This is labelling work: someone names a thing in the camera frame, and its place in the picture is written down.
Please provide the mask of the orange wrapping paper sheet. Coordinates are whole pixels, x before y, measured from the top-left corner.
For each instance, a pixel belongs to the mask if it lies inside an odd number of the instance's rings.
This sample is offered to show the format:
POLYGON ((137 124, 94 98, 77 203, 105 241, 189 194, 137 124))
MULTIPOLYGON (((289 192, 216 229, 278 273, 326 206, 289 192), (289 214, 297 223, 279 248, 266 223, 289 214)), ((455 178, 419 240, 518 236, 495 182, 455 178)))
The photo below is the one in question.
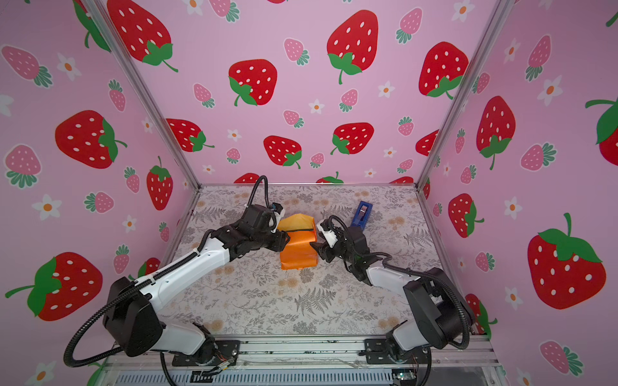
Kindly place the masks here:
POLYGON ((292 215, 279 223, 278 230, 286 232, 290 237, 280 253, 282 270, 302 270, 318 265, 318 253, 311 246, 311 243, 317 242, 313 217, 292 215))

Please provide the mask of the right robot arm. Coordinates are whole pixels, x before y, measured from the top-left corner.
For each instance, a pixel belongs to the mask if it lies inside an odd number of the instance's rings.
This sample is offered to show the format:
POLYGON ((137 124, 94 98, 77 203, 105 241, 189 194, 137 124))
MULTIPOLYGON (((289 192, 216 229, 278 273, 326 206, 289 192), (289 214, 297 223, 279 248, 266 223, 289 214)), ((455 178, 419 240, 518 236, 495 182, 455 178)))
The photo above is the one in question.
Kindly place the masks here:
POLYGON ((383 352, 392 360, 403 361, 418 348, 468 348, 475 314, 444 271, 419 272, 394 265, 390 254, 370 251, 361 228, 347 227, 337 216, 321 221, 317 233, 322 241, 311 246, 322 260, 341 259, 357 281, 407 300, 413 319, 386 334, 383 352))

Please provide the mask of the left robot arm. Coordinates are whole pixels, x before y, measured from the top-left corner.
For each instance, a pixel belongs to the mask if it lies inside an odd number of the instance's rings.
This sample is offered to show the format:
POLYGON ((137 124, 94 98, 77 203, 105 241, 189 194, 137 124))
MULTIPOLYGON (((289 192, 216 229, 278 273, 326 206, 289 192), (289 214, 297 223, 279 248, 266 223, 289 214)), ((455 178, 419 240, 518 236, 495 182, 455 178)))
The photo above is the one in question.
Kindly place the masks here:
POLYGON ((269 249, 281 252, 290 238, 277 229, 284 217, 281 204, 251 204, 240 220, 207 231, 187 256, 139 279, 122 278, 112 284, 109 299, 129 295, 103 317, 107 331, 128 357, 170 352, 207 364, 217 355, 217 344, 206 328, 165 319, 161 310, 196 281, 244 255, 269 249))

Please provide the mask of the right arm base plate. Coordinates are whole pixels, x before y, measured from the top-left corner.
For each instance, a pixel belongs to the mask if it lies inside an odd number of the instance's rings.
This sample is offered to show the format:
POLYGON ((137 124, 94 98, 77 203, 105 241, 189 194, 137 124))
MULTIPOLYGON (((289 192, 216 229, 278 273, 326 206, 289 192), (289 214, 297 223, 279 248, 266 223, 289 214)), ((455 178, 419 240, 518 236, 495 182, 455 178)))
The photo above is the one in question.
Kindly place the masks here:
POLYGON ((366 339, 358 355, 365 357, 369 364, 428 364, 431 349, 417 347, 404 351, 392 339, 366 339))

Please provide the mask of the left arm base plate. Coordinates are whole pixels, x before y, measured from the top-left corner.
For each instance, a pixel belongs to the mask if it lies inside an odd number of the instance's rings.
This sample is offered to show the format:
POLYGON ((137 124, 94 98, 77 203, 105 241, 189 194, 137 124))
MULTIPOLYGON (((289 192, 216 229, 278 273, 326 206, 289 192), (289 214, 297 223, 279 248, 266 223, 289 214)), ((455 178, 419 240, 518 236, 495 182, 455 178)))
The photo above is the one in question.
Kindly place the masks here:
POLYGON ((217 339, 205 342, 193 355, 175 354, 172 366, 174 368, 233 366, 237 362, 240 347, 240 340, 217 339))

